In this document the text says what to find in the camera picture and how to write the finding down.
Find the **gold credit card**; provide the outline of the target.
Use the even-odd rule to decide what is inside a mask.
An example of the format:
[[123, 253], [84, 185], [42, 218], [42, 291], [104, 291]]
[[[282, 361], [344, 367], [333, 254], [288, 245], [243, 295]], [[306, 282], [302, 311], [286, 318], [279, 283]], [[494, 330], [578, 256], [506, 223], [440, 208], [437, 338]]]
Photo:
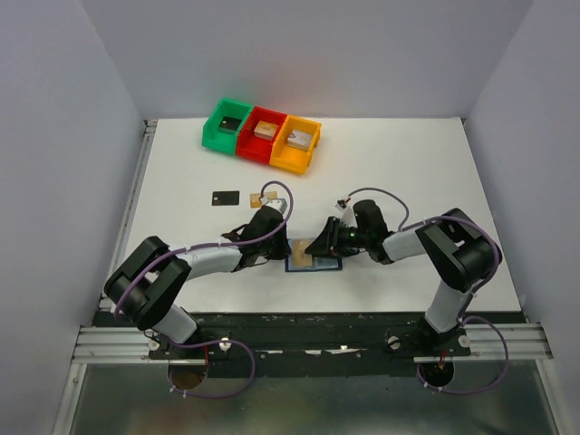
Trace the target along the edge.
[[305, 250], [312, 244], [311, 238], [297, 238], [293, 240], [291, 266], [297, 268], [309, 268], [314, 264], [314, 260], [310, 254], [306, 254]]
[[261, 208], [266, 202], [270, 200], [278, 199], [278, 195], [275, 191], [266, 191], [263, 194], [252, 193], [249, 195], [249, 206], [251, 208]]

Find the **navy blue card holder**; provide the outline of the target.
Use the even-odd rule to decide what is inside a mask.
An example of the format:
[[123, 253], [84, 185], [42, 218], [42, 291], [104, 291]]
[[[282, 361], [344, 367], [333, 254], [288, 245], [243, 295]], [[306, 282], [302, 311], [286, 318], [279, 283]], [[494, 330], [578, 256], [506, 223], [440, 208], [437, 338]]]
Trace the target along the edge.
[[289, 240], [289, 246], [291, 247], [291, 255], [285, 259], [285, 271], [287, 273], [301, 273], [301, 272], [323, 272], [323, 271], [339, 271], [343, 269], [343, 263], [340, 258], [324, 258], [312, 256], [314, 264], [309, 268], [297, 268], [291, 266], [291, 256], [292, 256], [292, 245], [293, 239]]

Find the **black credit card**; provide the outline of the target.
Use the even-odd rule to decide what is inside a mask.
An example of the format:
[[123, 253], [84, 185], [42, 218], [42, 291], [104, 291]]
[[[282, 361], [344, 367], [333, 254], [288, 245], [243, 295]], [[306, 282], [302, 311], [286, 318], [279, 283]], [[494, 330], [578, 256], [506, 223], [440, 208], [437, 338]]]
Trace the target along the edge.
[[240, 202], [239, 190], [221, 190], [212, 192], [211, 199], [212, 207], [238, 206], [239, 202]]

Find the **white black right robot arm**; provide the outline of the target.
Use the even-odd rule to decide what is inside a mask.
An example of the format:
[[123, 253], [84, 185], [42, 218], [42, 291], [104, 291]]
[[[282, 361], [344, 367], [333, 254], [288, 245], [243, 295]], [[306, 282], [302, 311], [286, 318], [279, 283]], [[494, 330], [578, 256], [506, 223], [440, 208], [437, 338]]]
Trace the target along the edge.
[[439, 274], [436, 294], [419, 320], [411, 346], [432, 352], [457, 331], [475, 293], [496, 273], [502, 254], [495, 241], [460, 208], [397, 232], [390, 231], [371, 199], [353, 206], [356, 225], [330, 217], [307, 255], [344, 258], [366, 251], [372, 261], [390, 265], [426, 255]]

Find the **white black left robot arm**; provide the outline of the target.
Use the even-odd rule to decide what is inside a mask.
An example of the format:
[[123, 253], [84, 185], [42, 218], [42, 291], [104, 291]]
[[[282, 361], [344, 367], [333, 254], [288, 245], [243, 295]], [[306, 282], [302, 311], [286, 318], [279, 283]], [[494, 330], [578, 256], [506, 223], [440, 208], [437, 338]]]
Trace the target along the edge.
[[104, 285], [104, 293], [141, 331], [152, 330], [179, 346], [191, 343], [198, 323], [175, 300], [183, 285], [215, 273], [234, 273], [291, 254], [286, 235], [286, 201], [270, 199], [249, 223], [216, 242], [176, 248], [147, 237]]

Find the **yellow plastic bin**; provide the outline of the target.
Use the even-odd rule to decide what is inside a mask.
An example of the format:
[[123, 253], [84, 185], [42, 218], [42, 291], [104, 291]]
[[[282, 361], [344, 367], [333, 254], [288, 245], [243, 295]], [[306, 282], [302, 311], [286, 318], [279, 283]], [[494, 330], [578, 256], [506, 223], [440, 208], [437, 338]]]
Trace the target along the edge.
[[287, 115], [273, 143], [269, 164], [293, 172], [306, 173], [318, 145], [322, 124]]

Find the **red plastic bin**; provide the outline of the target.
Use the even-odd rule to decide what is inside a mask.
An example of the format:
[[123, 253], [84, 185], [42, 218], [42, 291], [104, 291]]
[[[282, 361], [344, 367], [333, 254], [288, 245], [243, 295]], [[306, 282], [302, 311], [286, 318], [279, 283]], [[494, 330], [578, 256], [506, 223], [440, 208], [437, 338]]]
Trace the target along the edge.
[[[238, 135], [236, 155], [245, 160], [268, 165], [274, 141], [286, 117], [286, 113], [255, 106]], [[259, 121], [271, 122], [278, 125], [275, 137], [272, 140], [261, 139], [254, 135], [254, 128]]]

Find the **metal block in yellow bin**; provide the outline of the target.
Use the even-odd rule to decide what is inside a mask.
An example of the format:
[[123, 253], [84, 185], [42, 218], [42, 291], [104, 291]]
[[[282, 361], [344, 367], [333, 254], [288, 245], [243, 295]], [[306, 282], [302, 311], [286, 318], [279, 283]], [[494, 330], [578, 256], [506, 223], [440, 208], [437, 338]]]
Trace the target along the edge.
[[286, 139], [288, 146], [299, 150], [308, 150], [314, 138], [313, 134], [308, 132], [293, 129]]

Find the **metal block in red bin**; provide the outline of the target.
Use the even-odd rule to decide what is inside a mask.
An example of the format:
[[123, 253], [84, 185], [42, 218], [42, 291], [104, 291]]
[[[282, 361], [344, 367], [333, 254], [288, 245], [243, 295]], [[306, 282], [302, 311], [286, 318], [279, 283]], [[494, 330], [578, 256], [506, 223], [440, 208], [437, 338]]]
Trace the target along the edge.
[[277, 129], [277, 124], [259, 121], [254, 128], [254, 135], [261, 139], [272, 140], [276, 136]]

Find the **green plastic bin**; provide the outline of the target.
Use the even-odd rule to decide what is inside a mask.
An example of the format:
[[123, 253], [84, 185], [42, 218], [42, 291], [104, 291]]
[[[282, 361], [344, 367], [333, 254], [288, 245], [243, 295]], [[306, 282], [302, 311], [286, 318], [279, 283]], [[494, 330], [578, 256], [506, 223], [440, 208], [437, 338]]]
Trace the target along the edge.
[[245, 102], [221, 99], [203, 126], [202, 146], [234, 155], [238, 135], [253, 109], [253, 105]]

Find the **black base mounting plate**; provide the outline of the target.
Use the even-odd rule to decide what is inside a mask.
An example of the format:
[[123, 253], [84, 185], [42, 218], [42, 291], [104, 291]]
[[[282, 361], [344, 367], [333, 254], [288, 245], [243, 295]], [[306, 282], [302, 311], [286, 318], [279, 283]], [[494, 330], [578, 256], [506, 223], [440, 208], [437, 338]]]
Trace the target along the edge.
[[475, 354], [463, 327], [441, 337], [426, 330], [419, 313], [196, 314], [194, 347], [183, 349], [159, 333], [127, 324], [86, 328], [78, 342], [101, 364], [151, 363], [174, 375], [242, 379], [407, 377], [418, 363], [447, 371]]

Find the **metal block in green bin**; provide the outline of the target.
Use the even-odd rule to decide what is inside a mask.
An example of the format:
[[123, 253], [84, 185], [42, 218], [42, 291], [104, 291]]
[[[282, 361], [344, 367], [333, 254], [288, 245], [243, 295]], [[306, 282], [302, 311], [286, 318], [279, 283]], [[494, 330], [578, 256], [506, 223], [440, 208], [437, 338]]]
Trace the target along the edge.
[[235, 117], [224, 116], [219, 123], [219, 130], [227, 134], [234, 134], [237, 132], [241, 124], [241, 120]]

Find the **aluminium rail frame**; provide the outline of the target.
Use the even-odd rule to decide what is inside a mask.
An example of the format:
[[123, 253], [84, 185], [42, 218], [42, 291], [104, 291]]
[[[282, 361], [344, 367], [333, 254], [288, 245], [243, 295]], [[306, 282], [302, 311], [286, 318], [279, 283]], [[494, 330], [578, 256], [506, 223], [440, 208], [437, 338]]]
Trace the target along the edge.
[[[113, 216], [113, 221], [105, 228], [106, 242], [108, 243], [105, 248], [105, 258], [96, 263], [95, 282], [84, 280], [80, 282], [80, 288], [89, 292], [88, 312], [81, 315], [81, 320], [73, 330], [72, 348], [74, 350], [77, 349], [82, 329], [92, 326], [96, 314], [111, 308], [111, 303], [104, 300], [102, 289], [124, 248], [125, 233], [132, 220], [133, 200], [138, 196], [137, 191], [142, 183], [141, 172], [144, 170], [148, 158], [150, 137], [155, 134], [158, 122], [155, 118], [141, 120], [138, 123], [136, 138], [130, 140], [130, 144], [134, 145], [136, 150], [130, 155], [129, 174], [121, 178], [121, 198], [115, 204], [117, 210]], [[96, 363], [95, 361], [79, 362], [73, 354], [65, 361], [68, 363], [66, 379], [51, 427], [52, 434], [72, 432], [87, 371]]]

